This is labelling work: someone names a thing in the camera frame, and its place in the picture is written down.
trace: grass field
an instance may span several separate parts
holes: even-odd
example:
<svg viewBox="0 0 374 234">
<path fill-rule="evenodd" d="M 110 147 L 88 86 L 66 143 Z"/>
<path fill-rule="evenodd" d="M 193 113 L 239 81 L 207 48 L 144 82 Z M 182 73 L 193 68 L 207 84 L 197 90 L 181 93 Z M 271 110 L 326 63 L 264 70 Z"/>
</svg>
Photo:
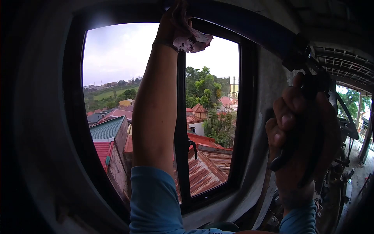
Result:
<svg viewBox="0 0 374 234">
<path fill-rule="evenodd" d="M 117 96 L 120 95 L 120 94 L 122 94 L 123 92 L 125 92 L 125 91 L 128 90 L 128 89 L 135 89 L 135 91 L 138 92 L 139 85 L 131 85 L 131 87 L 127 87 L 127 88 L 125 88 L 125 89 L 120 89 L 120 90 L 117 91 Z M 101 99 L 103 99 L 103 98 L 107 98 L 107 97 L 109 97 L 109 96 L 112 96 L 112 97 L 114 96 L 113 91 L 104 92 L 104 93 L 102 93 L 102 94 L 99 94 L 99 95 L 97 95 L 97 96 L 94 96 L 93 98 L 94 98 L 95 100 L 101 100 Z"/>
</svg>

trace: cloudy sky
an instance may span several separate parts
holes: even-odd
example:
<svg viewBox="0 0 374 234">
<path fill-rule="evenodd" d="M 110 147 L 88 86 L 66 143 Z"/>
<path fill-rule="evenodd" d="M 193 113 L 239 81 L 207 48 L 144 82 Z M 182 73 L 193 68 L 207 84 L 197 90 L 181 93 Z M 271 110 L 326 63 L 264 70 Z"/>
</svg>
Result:
<svg viewBox="0 0 374 234">
<path fill-rule="evenodd" d="M 157 23 L 134 23 L 89 30 L 83 56 L 83 85 L 143 76 L 157 28 Z M 205 51 L 186 55 L 186 66 L 207 66 L 217 77 L 239 77 L 238 44 L 214 37 Z"/>
</svg>

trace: window handle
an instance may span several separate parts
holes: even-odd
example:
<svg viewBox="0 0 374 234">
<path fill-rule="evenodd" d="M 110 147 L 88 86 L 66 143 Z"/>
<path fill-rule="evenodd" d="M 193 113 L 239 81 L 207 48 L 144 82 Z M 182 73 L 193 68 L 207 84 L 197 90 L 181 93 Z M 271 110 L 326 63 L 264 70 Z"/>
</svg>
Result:
<svg viewBox="0 0 374 234">
<path fill-rule="evenodd" d="M 190 145 L 193 146 L 193 150 L 195 151 L 195 160 L 197 159 L 197 149 L 196 149 L 196 143 L 191 141 L 189 138 L 188 138 L 188 142 L 190 143 Z"/>
</svg>

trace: blue shirt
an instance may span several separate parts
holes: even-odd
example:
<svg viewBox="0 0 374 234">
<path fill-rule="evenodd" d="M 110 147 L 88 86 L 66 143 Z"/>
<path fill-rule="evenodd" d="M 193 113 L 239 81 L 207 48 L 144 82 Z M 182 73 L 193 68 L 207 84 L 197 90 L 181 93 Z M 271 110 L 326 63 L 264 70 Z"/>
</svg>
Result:
<svg viewBox="0 0 374 234">
<path fill-rule="evenodd" d="M 174 179 L 163 170 L 138 166 L 131 169 L 130 234 L 231 234 L 216 228 L 186 231 L 182 225 Z M 280 224 L 279 233 L 316 233 L 314 202 L 293 209 Z"/>
</svg>

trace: dark window frame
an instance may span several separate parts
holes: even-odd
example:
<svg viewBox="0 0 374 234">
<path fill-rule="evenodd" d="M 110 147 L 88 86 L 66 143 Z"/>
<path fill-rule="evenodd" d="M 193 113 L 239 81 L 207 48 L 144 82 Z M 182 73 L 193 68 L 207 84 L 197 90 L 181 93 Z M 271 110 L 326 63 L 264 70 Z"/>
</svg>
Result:
<svg viewBox="0 0 374 234">
<path fill-rule="evenodd" d="M 240 188 L 251 148 L 257 104 L 258 46 L 243 36 L 201 19 L 192 19 L 195 29 L 239 44 L 239 97 L 230 173 L 227 182 L 198 195 L 190 195 L 188 136 L 186 133 L 186 55 L 178 53 L 177 125 L 174 134 L 175 158 L 182 199 L 182 214 L 209 205 Z"/>
<path fill-rule="evenodd" d="M 106 203 L 119 215 L 126 223 L 129 223 L 129 207 L 127 207 L 118 193 L 113 188 L 105 171 L 102 170 L 101 163 L 97 157 L 97 153 L 91 139 L 91 134 L 87 124 L 84 96 L 83 96 L 83 53 L 85 46 L 86 32 L 98 27 L 110 26 L 115 24 L 137 23 L 137 22 L 154 22 L 158 23 L 162 16 L 162 11 L 157 11 L 156 4 L 100 4 L 93 7 L 85 8 L 76 12 L 73 16 L 71 27 L 68 31 L 65 44 L 64 57 L 62 63 L 62 86 L 64 91 L 64 104 L 66 117 L 68 122 L 68 130 L 70 131 L 75 149 L 80 157 L 84 170 L 88 174 L 95 188 L 103 197 Z M 95 20 L 102 15 L 111 15 L 112 21 L 101 24 L 95 24 Z M 189 174 L 188 174 L 188 146 L 186 133 L 186 103 L 185 103 L 185 53 L 178 53 L 178 70 L 177 70 L 177 123 L 175 130 L 175 151 L 178 168 L 178 182 L 180 183 L 180 193 L 188 194 L 188 197 L 182 197 L 181 211 L 188 213 L 199 209 L 202 206 L 211 204 L 218 199 L 239 189 L 245 164 L 249 155 L 250 144 L 252 139 L 252 131 L 254 127 L 254 112 L 256 108 L 256 87 L 257 87 L 257 46 L 248 39 L 224 29 L 218 25 L 193 19 L 194 28 L 204 33 L 213 34 L 217 37 L 229 39 L 239 43 L 239 91 L 240 87 L 247 86 L 250 90 L 244 95 L 239 92 L 239 106 L 237 115 L 237 128 L 235 132 L 234 153 L 232 157 L 232 168 L 230 170 L 229 179 L 223 185 L 206 191 L 197 196 L 190 196 Z M 185 155 L 179 156 L 181 149 L 187 149 Z M 187 176 L 180 173 L 187 165 Z"/>
</svg>

